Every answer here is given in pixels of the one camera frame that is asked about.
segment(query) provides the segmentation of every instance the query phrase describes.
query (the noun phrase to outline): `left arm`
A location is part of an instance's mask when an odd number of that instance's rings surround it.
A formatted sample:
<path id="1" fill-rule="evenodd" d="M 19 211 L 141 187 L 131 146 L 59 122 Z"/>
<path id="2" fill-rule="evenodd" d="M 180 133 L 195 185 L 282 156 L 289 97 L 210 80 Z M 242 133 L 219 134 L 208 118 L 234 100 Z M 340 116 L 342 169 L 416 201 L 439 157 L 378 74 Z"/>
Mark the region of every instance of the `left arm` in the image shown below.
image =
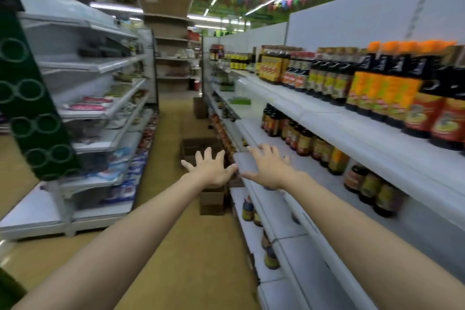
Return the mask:
<path id="1" fill-rule="evenodd" d="M 226 183 L 235 164 L 223 167 L 225 152 L 212 159 L 196 153 L 197 165 L 175 184 L 103 231 L 64 266 L 34 288 L 14 310 L 113 309 L 184 212 L 207 186 Z"/>

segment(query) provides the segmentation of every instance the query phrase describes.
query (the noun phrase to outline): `forearm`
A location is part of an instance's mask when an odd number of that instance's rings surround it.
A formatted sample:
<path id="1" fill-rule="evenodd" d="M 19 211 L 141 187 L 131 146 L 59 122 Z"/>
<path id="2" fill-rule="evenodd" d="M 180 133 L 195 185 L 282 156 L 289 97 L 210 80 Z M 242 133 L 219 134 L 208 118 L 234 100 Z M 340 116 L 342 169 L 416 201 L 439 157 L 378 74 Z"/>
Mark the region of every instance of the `forearm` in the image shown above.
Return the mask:
<path id="1" fill-rule="evenodd" d="M 381 310 L 462 309 L 465 286 L 303 172 L 284 188 L 300 203 Z"/>
<path id="2" fill-rule="evenodd" d="M 191 173 L 107 228 L 16 306 L 16 310 L 113 309 L 198 193 Z"/>

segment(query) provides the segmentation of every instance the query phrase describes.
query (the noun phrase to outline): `left hand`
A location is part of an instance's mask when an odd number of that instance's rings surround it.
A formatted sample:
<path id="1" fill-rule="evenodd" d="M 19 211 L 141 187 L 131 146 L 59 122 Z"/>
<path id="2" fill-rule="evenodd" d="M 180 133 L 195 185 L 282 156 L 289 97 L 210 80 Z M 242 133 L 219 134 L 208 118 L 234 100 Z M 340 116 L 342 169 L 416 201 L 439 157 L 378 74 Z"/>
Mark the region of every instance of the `left hand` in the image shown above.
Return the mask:
<path id="1" fill-rule="evenodd" d="M 218 188 L 225 184 L 233 176 L 237 170 L 237 164 L 231 164 L 226 169 L 224 168 L 225 151 L 219 152 L 215 159 L 212 158 L 212 148 L 208 147 L 205 150 L 204 157 L 200 151 L 195 153 L 196 166 L 181 161 L 181 164 L 187 168 L 189 173 L 202 180 L 206 187 Z"/>

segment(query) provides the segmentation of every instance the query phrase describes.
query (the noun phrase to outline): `green object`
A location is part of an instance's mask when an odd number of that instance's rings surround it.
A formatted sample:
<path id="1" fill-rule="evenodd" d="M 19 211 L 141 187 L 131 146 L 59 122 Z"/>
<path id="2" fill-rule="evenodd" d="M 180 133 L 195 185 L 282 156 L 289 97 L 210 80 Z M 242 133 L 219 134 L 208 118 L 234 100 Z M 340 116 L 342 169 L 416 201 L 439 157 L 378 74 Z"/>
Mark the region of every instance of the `green object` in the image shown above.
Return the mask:
<path id="1" fill-rule="evenodd" d="M 0 10 L 0 111 L 35 176 L 80 173 L 81 164 L 14 11 Z"/>
<path id="2" fill-rule="evenodd" d="M 229 100 L 231 104 L 244 104 L 244 105 L 250 105 L 252 101 L 250 98 L 247 97 L 233 97 Z"/>
<path id="3" fill-rule="evenodd" d="M 0 268 L 0 310 L 9 310 L 27 294 L 24 287 Z"/>

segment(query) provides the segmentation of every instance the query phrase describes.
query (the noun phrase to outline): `right hand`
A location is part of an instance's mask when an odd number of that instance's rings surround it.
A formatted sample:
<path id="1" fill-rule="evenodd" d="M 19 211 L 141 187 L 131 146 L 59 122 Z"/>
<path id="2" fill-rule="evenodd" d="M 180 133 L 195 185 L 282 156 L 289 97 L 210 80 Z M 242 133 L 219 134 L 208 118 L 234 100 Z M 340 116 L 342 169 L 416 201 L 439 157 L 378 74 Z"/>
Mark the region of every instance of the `right hand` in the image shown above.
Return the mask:
<path id="1" fill-rule="evenodd" d="M 247 148 L 252 153 L 259 172 L 244 172 L 242 177 L 271 189 L 284 189 L 286 179 L 295 172 L 289 164 L 289 157 L 282 158 L 278 148 L 276 146 L 270 147 L 267 143 L 259 145 L 263 154 L 258 148 L 250 146 Z"/>

